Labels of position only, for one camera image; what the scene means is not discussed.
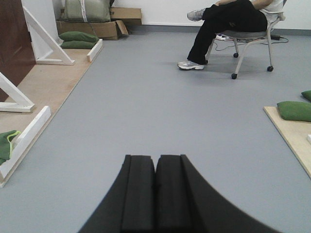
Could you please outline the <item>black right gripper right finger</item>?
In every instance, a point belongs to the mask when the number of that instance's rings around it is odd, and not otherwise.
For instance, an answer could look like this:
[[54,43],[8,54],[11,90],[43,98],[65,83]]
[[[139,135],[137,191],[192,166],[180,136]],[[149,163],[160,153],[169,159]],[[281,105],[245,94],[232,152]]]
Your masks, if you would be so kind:
[[161,155],[156,166],[158,233],[275,233],[223,197],[186,155]]

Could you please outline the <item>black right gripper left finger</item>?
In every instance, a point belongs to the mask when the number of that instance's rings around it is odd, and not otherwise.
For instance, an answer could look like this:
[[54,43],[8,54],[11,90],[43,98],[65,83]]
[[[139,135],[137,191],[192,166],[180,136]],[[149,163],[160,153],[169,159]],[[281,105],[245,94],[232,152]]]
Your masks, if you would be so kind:
[[109,191],[81,233],[152,233],[155,170],[150,156],[126,155]]

